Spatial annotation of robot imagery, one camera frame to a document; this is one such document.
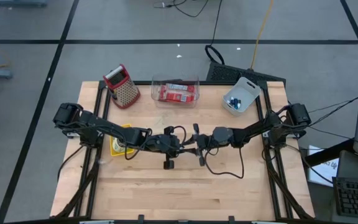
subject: computer keyboard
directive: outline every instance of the computer keyboard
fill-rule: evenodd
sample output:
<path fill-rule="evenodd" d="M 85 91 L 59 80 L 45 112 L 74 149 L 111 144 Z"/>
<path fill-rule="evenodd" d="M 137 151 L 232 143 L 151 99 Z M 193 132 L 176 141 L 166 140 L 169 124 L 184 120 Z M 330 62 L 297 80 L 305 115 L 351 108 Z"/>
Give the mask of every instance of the computer keyboard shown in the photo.
<path fill-rule="evenodd" d="M 251 82 L 258 84 L 258 81 L 279 81 L 284 82 L 285 79 L 275 77 L 272 75 L 266 75 L 259 72 L 254 72 L 250 69 L 244 70 L 241 68 L 231 67 L 227 65 L 221 65 L 219 63 L 211 62 L 209 65 L 207 81 L 237 81 L 239 78 L 245 77 Z"/>
<path fill-rule="evenodd" d="M 337 213 L 358 217 L 358 179 L 334 178 Z"/>

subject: black cable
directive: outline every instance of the black cable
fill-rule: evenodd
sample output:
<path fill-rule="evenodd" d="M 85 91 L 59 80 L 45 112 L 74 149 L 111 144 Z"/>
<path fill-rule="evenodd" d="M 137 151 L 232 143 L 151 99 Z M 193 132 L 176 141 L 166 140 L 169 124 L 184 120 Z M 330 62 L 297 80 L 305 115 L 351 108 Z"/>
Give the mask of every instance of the black cable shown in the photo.
<path fill-rule="evenodd" d="M 179 3 L 179 4 L 176 4 L 176 3 L 175 3 L 176 1 L 177 1 L 177 0 L 173 0 L 173 5 L 172 5 L 173 7 L 175 7 L 176 9 L 178 9 L 179 12 L 183 13 L 183 14 L 186 15 L 186 16 L 196 18 L 196 17 L 197 17 L 198 15 L 200 15 L 201 12 L 204 10 L 204 8 L 205 8 L 205 6 L 207 5 L 207 3 L 208 3 L 209 0 L 206 0 L 206 1 L 205 1 L 204 6 L 201 8 L 201 10 L 200 10 L 200 11 L 197 13 L 197 15 L 195 15 L 195 16 L 190 15 L 190 14 L 187 14 L 187 13 L 183 12 L 182 10 L 180 10 L 180 9 L 178 8 L 179 5 L 181 5 L 181 4 L 185 3 L 185 2 L 187 2 L 187 0 L 184 0 L 183 2 L 181 2 L 181 3 Z"/>
<path fill-rule="evenodd" d="M 171 1 L 171 2 L 172 2 L 172 4 L 166 4 L 165 2 L 161 2 L 161 1 L 155 2 L 155 3 L 153 3 L 153 7 L 156 8 L 156 9 L 165 9 L 165 8 L 172 7 L 174 5 L 180 6 L 181 4 L 187 2 L 187 0 L 184 0 L 183 2 L 178 3 L 178 4 L 174 4 L 173 1 Z M 156 4 L 162 4 L 162 7 L 157 7 L 157 6 L 155 6 Z"/>
<path fill-rule="evenodd" d="M 219 152 L 219 148 L 216 148 L 216 152 L 214 154 L 211 153 L 211 150 L 208 151 L 209 155 L 216 156 Z"/>
<path fill-rule="evenodd" d="M 244 161 L 242 160 L 241 148 L 239 149 L 240 159 L 241 159 L 241 167 L 242 167 L 242 174 L 241 174 L 241 176 L 238 176 L 238 175 L 236 175 L 236 174 L 233 174 L 232 172 L 220 172 L 220 173 L 213 172 L 213 171 L 211 170 L 211 168 L 209 167 L 209 165 L 208 165 L 208 163 L 207 163 L 207 160 L 206 160 L 206 157 L 207 157 L 207 155 L 209 154 L 210 150 L 211 150 L 211 149 L 208 149 L 208 150 L 207 150 L 207 153 L 206 153 L 205 156 L 204 156 L 204 161 L 205 161 L 206 167 L 208 168 L 208 170 L 209 170 L 212 174 L 214 174 L 214 175 L 229 174 L 229 175 L 232 175 L 232 176 L 234 176 L 234 177 L 237 177 L 238 179 L 243 179 L 243 178 L 244 178 Z"/>
<path fill-rule="evenodd" d="M 308 127 L 308 128 L 311 128 L 311 129 L 313 129 L 313 130 L 315 130 L 315 131 L 319 131 L 319 132 L 321 132 L 321 133 L 326 133 L 326 134 L 330 134 L 330 135 L 333 135 L 333 136 L 337 136 L 337 137 L 340 137 L 340 138 L 353 139 L 353 138 L 349 138 L 349 137 L 347 137 L 347 136 L 343 136 L 343 135 L 340 135 L 340 134 L 330 133 L 330 132 L 328 132 L 328 131 L 322 131 L 322 130 L 319 130 L 319 129 L 313 128 L 313 127 Z"/>
<path fill-rule="evenodd" d="M 264 154 L 265 154 L 265 149 L 262 150 L 262 159 L 266 162 L 272 162 L 276 158 L 276 154 L 274 154 L 274 156 L 270 158 L 270 160 L 267 160 Z"/>
<path fill-rule="evenodd" d="M 331 108 L 333 106 L 337 106 L 337 105 L 341 105 L 343 103 L 347 103 L 349 101 L 352 101 L 352 100 L 345 100 L 343 102 L 340 102 L 340 103 L 336 103 L 336 104 L 333 104 L 333 105 L 330 105 L 330 106 L 325 106 L 323 108 L 320 108 L 320 109 L 315 109 L 315 110 L 312 110 L 312 111 L 309 111 L 309 113 L 313 113 L 313 112 L 316 112 L 316 111 L 321 111 L 321 110 L 325 110 L 325 109 L 328 109 L 328 108 Z"/>
<path fill-rule="evenodd" d="M 125 143 L 124 144 L 124 157 L 126 160 L 131 160 L 133 158 L 135 158 L 135 156 L 140 152 L 140 150 L 137 150 L 132 157 L 128 157 L 128 145 L 127 145 L 127 139 L 125 138 L 125 136 L 120 132 L 115 130 L 116 133 L 118 133 L 119 135 L 121 135 L 122 141 Z"/>
<path fill-rule="evenodd" d="M 180 126 L 180 125 L 173 127 L 174 130 L 175 130 L 176 128 L 182 128 L 183 132 L 185 133 L 185 136 L 183 137 L 183 140 L 182 140 L 182 142 L 180 143 L 180 146 L 181 146 L 181 145 L 183 145 L 183 143 L 185 143 L 185 141 L 186 141 L 186 129 L 185 129 L 183 126 Z"/>
<path fill-rule="evenodd" d="M 320 117 L 320 118 L 319 118 L 317 121 L 315 121 L 314 123 L 311 123 L 311 124 L 309 125 L 309 127 L 310 127 L 310 126 L 313 126 L 313 125 L 315 125 L 315 124 L 317 124 L 317 123 L 319 123 L 319 122 L 321 122 L 322 120 L 326 119 L 327 117 L 331 116 L 333 113 L 337 112 L 338 110 L 340 110 L 340 109 L 343 108 L 344 106 L 348 105 L 349 103 L 352 103 L 353 101 L 355 101 L 355 100 L 357 100 L 357 99 L 358 99 L 358 97 L 356 97 L 356 98 L 354 98 L 354 99 L 352 99 L 352 100 L 349 100 L 349 101 L 348 101 L 347 103 L 345 103 L 344 105 L 338 106 L 335 110 L 333 110 L 333 111 L 329 112 L 328 114 L 326 114 L 326 115 Z"/>
<path fill-rule="evenodd" d="M 213 36 L 212 36 L 211 44 L 205 45 L 204 50 L 205 50 L 206 55 L 207 55 L 208 58 L 210 59 L 210 61 L 212 61 L 212 62 L 214 62 L 214 63 L 219 63 L 219 62 L 217 62 L 217 61 L 212 57 L 212 55 L 209 53 L 209 50 L 208 50 L 208 49 L 211 49 L 211 50 L 216 54 L 216 56 L 218 56 L 219 60 L 221 61 L 220 64 L 224 65 L 224 59 L 223 59 L 221 53 L 219 53 L 218 50 L 216 50 L 214 47 L 212 47 L 212 45 L 214 44 L 214 41 L 215 41 L 215 33 L 216 33 L 216 27 L 218 26 L 219 13 L 221 12 L 221 5 L 222 5 L 222 0 L 221 0 L 220 3 L 219 3 L 218 14 L 216 15 L 214 34 L 213 34 Z"/>
<path fill-rule="evenodd" d="M 67 159 L 63 161 L 63 163 L 60 165 L 59 171 L 57 172 L 57 181 L 59 181 L 60 172 L 62 171 L 63 166 L 69 161 L 75 154 L 77 154 L 84 146 L 79 147 L 73 154 L 71 154 Z"/>
<path fill-rule="evenodd" d="M 330 184 L 332 184 L 333 182 L 331 180 L 328 180 L 327 178 L 325 178 L 323 175 L 321 175 L 319 172 L 317 172 L 316 170 L 313 169 L 313 167 L 310 166 L 310 164 L 306 161 L 305 157 L 302 155 L 301 151 L 299 149 L 297 149 L 296 147 L 294 146 L 291 146 L 289 144 L 286 144 L 286 146 L 288 147 L 291 147 L 295 150 L 297 150 L 300 155 L 301 155 L 301 158 L 302 158 L 302 161 L 308 166 L 308 168 L 310 168 L 314 173 L 316 173 L 319 177 L 321 177 L 322 179 L 324 179 L 326 182 L 329 182 Z"/>

